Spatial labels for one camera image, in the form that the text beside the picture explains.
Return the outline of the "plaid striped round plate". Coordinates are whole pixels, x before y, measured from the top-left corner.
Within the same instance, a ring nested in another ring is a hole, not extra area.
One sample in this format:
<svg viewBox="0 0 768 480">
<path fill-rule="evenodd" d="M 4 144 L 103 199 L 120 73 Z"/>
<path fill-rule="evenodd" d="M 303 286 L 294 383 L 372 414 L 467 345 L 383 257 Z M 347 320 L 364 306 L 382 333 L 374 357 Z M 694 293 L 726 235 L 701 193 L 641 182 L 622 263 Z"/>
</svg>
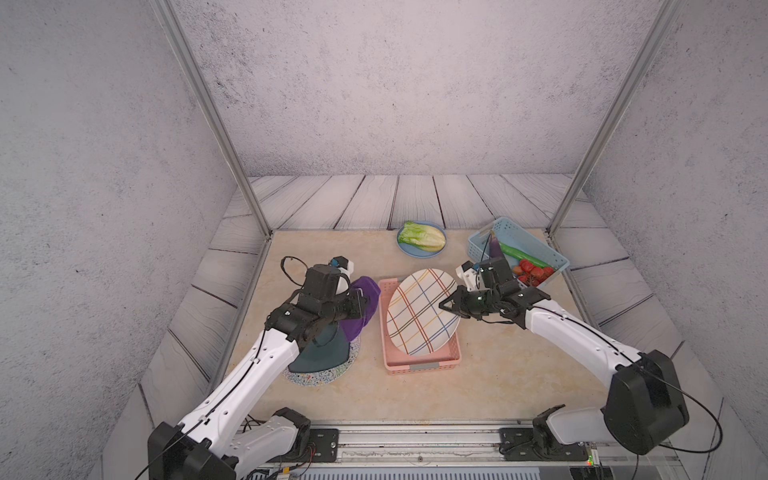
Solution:
<svg viewBox="0 0 768 480">
<path fill-rule="evenodd" d="M 425 268 L 400 281 L 385 315 L 386 332 L 409 356 L 425 356 L 445 346 L 461 318 L 439 304 L 456 291 L 456 280 L 443 270 Z"/>
</svg>

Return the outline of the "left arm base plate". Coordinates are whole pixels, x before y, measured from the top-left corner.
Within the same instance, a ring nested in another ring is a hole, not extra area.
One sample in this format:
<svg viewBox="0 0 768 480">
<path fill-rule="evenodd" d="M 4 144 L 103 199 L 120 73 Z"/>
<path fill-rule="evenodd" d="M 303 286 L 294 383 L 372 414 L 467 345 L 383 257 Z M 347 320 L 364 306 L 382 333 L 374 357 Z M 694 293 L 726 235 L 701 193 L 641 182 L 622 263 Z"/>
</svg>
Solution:
<svg viewBox="0 0 768 480">
<path fill-rule="evenodd" d="M 334 463 L 339 447 L 339 430 L 325 428 L 302 429 L 294 445 L 280 457 L 282 463 Z"/>
</svg>

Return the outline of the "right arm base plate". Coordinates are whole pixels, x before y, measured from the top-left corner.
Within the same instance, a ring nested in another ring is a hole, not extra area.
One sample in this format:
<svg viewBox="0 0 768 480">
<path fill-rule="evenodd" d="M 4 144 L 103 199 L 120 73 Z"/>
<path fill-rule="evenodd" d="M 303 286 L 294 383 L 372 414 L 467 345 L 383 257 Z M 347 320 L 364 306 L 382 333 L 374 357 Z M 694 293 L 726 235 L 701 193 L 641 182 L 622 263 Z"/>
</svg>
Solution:
<svg viewBox="0 0 768 480">
<path fill-rule="evenodd" d="M 583 445 L 560 444 L 539 429 L 501 428 L 499 436 L 498 450 L 505 461 L 586 463 L 590 459 Z"/>
</svg>

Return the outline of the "dark teal square plate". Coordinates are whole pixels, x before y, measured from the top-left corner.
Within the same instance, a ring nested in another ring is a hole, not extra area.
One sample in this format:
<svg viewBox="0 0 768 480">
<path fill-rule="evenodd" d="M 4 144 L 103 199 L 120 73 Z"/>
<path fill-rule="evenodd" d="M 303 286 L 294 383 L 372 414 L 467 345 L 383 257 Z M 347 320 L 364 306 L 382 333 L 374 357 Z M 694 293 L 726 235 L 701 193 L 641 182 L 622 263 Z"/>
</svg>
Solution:
<svg viewBox="0 0 768 480">
<path fill-rule="evenodd" d="M 298 358 L 288 366 L 296 374 L 312 374 L 344 364 L 350 355 L 350 341 L 338 323 L 327 326 L 311 340 Z"/>
</svg>

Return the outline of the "colourful speckled round plate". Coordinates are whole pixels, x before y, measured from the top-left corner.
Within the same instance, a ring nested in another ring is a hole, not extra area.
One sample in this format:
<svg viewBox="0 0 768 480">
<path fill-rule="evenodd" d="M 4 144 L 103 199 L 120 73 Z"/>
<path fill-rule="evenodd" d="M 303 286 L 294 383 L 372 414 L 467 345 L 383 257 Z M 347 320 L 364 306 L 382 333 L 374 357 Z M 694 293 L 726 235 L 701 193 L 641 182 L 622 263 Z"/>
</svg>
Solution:
<svg viewBox="0 0 768 480">
<path fill-rule="evenodd" d="M 339 379 L 354 364 L 358 357 L 360 346 L 360 338 L 353 340 L 350 343 L 348 359 L 335 367 L 311 373 L 293 373 L 289 369 L 285 369 L 283 371 L 283 376 L 288 381 L 304 387 L 316 387 L 329 384 Z"/>
</svg>

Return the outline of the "purple cloth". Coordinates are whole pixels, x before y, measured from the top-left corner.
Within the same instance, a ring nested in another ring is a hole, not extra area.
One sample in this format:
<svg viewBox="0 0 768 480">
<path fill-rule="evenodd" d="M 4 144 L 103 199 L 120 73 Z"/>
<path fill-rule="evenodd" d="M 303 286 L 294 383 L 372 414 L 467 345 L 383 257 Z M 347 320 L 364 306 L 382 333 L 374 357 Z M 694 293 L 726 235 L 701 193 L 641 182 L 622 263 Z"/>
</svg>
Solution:
<svg viewBox="0 0 768 480">
<path fill-rule="evenodd" d="M 357 339 L 365 326 L 374 316 L 381 290 L 378 284 L 368 276 L 361 276 L 352 282 L 352 291 L 357 294 L 359 309 L 350 318 L 339 322 L 340 328 L 348 342 Z"/>
</svg>

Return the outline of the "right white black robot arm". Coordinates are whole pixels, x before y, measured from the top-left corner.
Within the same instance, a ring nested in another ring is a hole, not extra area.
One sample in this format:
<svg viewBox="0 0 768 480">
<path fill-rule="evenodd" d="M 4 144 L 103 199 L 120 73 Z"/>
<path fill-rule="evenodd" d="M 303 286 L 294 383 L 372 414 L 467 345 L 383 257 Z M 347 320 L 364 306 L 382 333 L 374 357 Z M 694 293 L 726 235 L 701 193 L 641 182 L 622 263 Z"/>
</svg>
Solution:
<svg viewBox="0 0 768 480">
<path fill-rule="evenodd" d="M 532 422 L 527 442 L 543 459 L 566 454 L 573 445 L 615 441 L 645 455 L 690 420 L 685 395 L 672 360 L 612 339 L 576 318 L 544 291 L 523 286 L 508 263 L 495 257 L 460 267 L 463 283 L 439 304 L 461 318 L 483 321 L 498 314 L 548 340 L 585 367 L 608 389 L 601 407 L 567 410 L 551 407 Z"/>
</svg>

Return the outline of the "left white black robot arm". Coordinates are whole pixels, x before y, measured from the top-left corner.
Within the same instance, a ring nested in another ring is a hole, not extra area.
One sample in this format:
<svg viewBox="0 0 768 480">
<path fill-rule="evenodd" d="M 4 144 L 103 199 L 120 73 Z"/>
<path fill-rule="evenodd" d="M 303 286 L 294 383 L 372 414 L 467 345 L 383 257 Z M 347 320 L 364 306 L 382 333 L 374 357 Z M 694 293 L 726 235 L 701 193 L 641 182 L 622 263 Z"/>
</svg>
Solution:
<svg viewBox="0 0 768 480">
<path fill-rule="evenodd" d="M 147 479 L 245 479 L 273 460 L 310 459 L 311 422 L 282 408 L 248 430 L 242 423 L 271 384 L 329 326 L 363 328 L 381 290 L 350 279 L 352 261 L 335 257 L 305 271 L 296 290 L 266 318 L 239 364 L 178 424 L 160 423 L 147 441 Z"/>
</svg>

